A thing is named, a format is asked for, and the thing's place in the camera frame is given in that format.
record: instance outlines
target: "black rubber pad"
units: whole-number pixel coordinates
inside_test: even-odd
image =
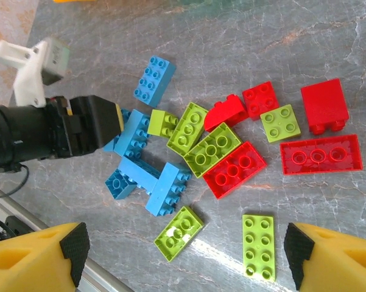
[[[310,259],[313,248],[314,241],[297,228],[296,225],[289,223],[286,238],[284,239],[284,250],[298,291],[304,277],[303,262]]]
[[[86,224],[80,223],[63,240],[60,241],[64,258],[71,260],[71,277],[73,284],[78,287],[83,273],[85,260],[90,250],[90,239]]]

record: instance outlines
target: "blue lego brick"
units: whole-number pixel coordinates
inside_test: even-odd
[[[128,177],[128,180],[137,183],[150,195],[160,177],[160,172],[140,159],[122,157],[118,169]]]
[[[147,105],[157,107],[175,71],[176,66],[171,62],[152,56],[134,90],[134,97]]]
[[[122,116],[123,116],[124,125],[126,125],[126,123],[128,121],[128,117],[130,117],[130,115],[131,115],[132,112],[131,111],[128,111],[127,109],[124,109],[124,108],[121,109],[121,112],[122,112]],[[119,137],[120,137],[120,135],[117,135],[114,139],[112,139],[109,143],[107,143],[103,147],[103,150],[105,152],[113,152],[114,151],[114,148],[115,148],[115,145],[116,145],[116,143],[119,140]]]
[[[154,216],[165,216],[175,210],[184,192],[186,182],[192,177],[191,172],[180,164],[167,162],[150,196],[146,210]]]
[[[149,122],[150,116],[134,109],[115,144],[114,152],[122,157],[140,158],[142,149],[147,145],[147,138],[150,137],[147,134]]]
[[[105,181],[105,185],[116,200],[123,200],[135,189],[136,183],[128,180],[119,169]]]

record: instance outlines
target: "lime green 2x2 brick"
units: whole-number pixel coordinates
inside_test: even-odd
[[[268,111],[260,115],[268,142],[276,142],[300,135],[300,129],[291,105]]]
[[[247,277],[276,280],[273,217],[243,215],[244,269]]]
[[[166,145],[181,156],[187,154],[204,131],[207,113],[201,106],[190,102]]]
[[[167,111],[153,109],[147,133],[154,136],[170,138],[178,123],[178,118]]]
[[[184,206],[154,240],[154,244],[167,261],[171,262],[201,228],[203,221],[191,208]]]
[[[233,130],[222,123],[185,154],[184,160],[199,178],[241,144]]]

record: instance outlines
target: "red lego brick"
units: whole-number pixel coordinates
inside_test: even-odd
[[[340,131],[349,119],[340,79],[300,89],[310,132],[320,135],[327,129]]]
[[[266,166],[267,163],[252,144],[244,142],[205,173],[203,178],[219,200]]]
[[[242,95],[244,96],[249,117],[252,120],[258,120],[261,114],[279,107],[270,81],[245,90]]]
[[[357,135],[280,144],[285,175],[362,170]]]
[[[232,94],[226,98],[226,101],[216,102],[214,107],[208,111],[205,117],[205,130],[211,132],[223,122],[232,127],[248,117],[242,101],[238,96]]]

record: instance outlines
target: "lime green 2x4 brick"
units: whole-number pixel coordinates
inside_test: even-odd
[[[170,138],[178,123],[178,118],[167,111],[153,109],[147,133],[154,136]]]
[[[247,277],[276,280],[273,217],[243,215],[244,268]]]
[[[207,113],[201,106],[190,102],[166,145],[184,157],[202,135]]]
[[[260,115],[268,142],[276,142],[300,135],[300,129],[291,105],[268,111]]]
[[[203,221],[190,207],[184,206],[154,240],[154,244],[171,262],[201,228]]]
[[[242,144],[226,123],[221,123],[184,156],[197,178],[203,176],[220,160]]]

